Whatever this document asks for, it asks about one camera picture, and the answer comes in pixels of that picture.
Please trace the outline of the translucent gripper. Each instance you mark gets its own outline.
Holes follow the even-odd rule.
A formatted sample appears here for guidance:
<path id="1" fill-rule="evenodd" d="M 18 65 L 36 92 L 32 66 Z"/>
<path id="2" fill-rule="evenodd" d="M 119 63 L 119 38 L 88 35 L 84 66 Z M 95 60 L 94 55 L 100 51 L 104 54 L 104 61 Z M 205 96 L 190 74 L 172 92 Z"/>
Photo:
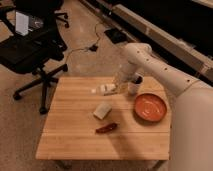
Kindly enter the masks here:
<path id="1" fill-rule="evenodd" d="M 121 65 L 113 79 L 113 83 L 116 85 L 116 91 L 125 92 L 128 87 L 128 82 L 132 79 L 133 75 L 134 69 L 132 67 Z"/>

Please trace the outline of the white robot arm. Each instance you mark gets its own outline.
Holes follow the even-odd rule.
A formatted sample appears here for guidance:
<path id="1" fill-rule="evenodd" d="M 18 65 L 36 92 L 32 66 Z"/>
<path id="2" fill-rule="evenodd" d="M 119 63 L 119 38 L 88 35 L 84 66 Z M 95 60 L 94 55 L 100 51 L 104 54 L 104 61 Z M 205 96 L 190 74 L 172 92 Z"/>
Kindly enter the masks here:
<path id="1" fill-rule="evenodd" d="M 156 59 L 147 43 L 127 43 L 123 54 L 118 83 L 142 68 L 176 97 L 168 171 L 213 171 L 213 86 Z"/>

